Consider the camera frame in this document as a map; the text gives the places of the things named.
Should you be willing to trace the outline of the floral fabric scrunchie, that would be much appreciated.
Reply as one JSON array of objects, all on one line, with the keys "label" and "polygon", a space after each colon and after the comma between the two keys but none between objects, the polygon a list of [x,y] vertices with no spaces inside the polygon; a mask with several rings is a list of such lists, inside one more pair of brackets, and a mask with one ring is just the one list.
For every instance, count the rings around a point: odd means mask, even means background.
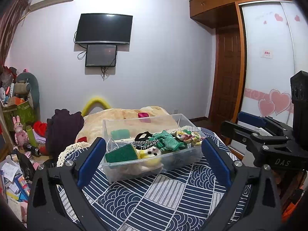
[{"label": "floral fabric scrunchie", "polygon": [[199,132],[187,129],[176,131],[175,137],[188,146],[200,146],[205,139]]}]

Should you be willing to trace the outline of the green knitted soft toy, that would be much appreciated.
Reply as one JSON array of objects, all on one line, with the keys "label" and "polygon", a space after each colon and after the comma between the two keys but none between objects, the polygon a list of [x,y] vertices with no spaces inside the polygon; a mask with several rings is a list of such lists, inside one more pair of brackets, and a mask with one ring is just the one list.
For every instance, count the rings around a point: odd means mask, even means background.
[{"label": "green knitted soft toy", "polygon": [[187,145],[184,142],[178,141],[166,130],[163,130],[160,133],[153,134],[153,136],[150,137],[148,140],[155,141],[155,147],[157,147],[161,152],[175,152],[187,148]]}]

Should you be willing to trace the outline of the green yellow sponge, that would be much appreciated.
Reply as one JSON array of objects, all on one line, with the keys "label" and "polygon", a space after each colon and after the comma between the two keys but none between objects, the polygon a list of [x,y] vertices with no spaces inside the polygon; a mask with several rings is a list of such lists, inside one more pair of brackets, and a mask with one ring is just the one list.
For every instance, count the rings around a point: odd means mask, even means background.
[{"label": "green yellow sponge", "polygon": [[138,153],[131,144],[126,144],[105,155],[108,163],[126,162],[138,159]]}]

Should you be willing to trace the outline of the yellow felt bird ball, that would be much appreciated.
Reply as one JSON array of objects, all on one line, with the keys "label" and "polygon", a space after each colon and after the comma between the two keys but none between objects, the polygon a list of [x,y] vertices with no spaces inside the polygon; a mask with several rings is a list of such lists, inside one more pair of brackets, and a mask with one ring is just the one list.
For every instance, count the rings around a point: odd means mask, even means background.
[{"label": "yellow felt bird ball", "polygon": [[151,147],[146,150],[137,150],[138,158],[144,160],[143,166],[154,167],[161,164],[161,151],[156,147]]}]

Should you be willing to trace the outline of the black fabric pouch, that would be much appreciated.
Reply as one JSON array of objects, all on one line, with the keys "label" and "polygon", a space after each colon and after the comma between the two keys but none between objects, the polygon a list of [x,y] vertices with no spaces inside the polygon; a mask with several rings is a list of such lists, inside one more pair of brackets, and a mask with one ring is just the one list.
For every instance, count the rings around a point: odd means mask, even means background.
[{"label": "black fabric pouch", "polygon": [[151,134],[150,132],[146,131],[146,132],[142,132],[139,133],[134,141],[148,141],[149,138],[151,138],[153,136],[153,134]]}]

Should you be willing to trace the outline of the black white hair band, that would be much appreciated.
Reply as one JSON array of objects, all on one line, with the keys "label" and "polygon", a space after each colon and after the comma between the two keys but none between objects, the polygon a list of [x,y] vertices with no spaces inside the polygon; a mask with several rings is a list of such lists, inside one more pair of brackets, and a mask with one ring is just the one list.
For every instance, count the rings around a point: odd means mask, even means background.
[{"label": "black white hair band", "polygon": [[146,150],[151,147],[156,146],[159,143],[159,140],[153,140],[153,141],[133,141],[131,144],[134,146],[137,150]]}]

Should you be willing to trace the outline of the white soft cloth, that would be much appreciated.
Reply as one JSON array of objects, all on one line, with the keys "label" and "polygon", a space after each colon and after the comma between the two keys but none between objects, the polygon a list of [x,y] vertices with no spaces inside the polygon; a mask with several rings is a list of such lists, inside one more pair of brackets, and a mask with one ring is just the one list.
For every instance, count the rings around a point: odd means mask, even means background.
[{"label": "white soft cloth", "polygon": [[148,166],[144,163],[118,166],[117,168],[113,169],[112,181],[117,182],[121,180],[130,180],[155,175],[161,172],[162,168],[162,163],[158,163],[157,165],[153,166]]}]

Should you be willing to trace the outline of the green cylinder bottle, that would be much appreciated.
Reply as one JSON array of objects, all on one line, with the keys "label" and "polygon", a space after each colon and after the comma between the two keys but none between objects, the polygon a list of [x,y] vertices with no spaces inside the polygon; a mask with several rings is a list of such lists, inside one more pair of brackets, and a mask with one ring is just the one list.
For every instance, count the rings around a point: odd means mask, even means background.
[{"label": "green cylinder bottle", "polygon": [[29,139],[29,144],[31,144],[34,147],[37,147],[37,142],[33,133],[33,129],[30,125],[26,126],[26,132],[28,135],[28,139]]}]

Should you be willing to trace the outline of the dark purple garment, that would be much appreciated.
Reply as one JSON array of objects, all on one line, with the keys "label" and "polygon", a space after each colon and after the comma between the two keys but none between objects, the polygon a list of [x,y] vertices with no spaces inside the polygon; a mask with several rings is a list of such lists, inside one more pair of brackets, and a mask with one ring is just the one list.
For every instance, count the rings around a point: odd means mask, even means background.
[{"label": "dark purple garment", "polygon": [[47,119],[45,148],[48,154],[56,159],[67,146],[75,143],[83,126],[81,112],[70,114],[67,109],[56,109],[54,115]]}]

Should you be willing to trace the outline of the pink rabbit toy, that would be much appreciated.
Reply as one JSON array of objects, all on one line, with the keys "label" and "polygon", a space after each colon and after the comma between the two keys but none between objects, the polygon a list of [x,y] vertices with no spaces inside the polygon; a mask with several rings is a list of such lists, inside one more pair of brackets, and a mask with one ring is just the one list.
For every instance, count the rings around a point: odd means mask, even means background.
[{"label": "pink rabbit toy", "polygon": [[15,132],[15,142],[19,148],[23,148],[25,143],[28,143],[28,134],[23,129],[23,124],[21,123],[20,117],[14,116],[13,117],[13,129]]}]

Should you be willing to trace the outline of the red plush item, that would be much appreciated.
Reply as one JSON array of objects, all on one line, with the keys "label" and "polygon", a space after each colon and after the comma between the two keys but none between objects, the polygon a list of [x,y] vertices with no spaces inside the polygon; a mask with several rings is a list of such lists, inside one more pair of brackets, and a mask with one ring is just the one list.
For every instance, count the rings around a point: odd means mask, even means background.
[{"label": "red plush item", "polygon": [[36,121],[33,125],[33,130],[41,137],[45,137],[47,130],[47,123],[42,123],[41,121]]}]

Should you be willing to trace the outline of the clear plastic storage box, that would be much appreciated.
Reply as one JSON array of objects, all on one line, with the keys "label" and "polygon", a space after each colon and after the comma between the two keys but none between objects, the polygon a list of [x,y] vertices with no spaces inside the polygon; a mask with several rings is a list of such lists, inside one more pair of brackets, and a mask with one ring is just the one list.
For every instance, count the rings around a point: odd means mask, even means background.
[{"label": "clear plastic storage box", "polygon": [[182,114],[104,120],[106,154],[101,162],[110,183],[136,179],[200,161],[205,135]]}]

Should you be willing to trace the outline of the grey green plush toy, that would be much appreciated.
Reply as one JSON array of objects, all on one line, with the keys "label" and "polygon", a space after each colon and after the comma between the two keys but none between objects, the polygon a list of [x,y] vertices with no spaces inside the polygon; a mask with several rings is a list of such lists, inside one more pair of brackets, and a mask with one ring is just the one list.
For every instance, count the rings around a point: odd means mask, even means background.
[{"label": "grey green plush toy", "polygon": [[14,85],[14,95],[26,97],[32,109],[39,106],[40,93],[37,78],[32,73],[20,73],[16,77]]}]

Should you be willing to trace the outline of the small black wall monitor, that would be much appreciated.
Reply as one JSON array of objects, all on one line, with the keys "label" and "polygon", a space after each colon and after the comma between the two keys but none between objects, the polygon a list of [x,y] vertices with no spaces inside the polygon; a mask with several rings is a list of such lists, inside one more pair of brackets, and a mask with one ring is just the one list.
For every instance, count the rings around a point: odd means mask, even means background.
[{"label": "small black wall monitor", "polygon": [[88,44],[86,67],[115,67],[117,46],[108,44]]}]

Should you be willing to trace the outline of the black wall television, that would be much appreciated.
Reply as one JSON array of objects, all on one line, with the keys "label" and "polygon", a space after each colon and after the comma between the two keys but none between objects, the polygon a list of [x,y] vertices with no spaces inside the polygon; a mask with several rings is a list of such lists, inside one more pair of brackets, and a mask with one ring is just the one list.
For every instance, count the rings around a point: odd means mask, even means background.
[{"label": "black wall television", "polygon": [[75,36],[78,44],[130,44],[133,16],[106,13],[81,14]]}]

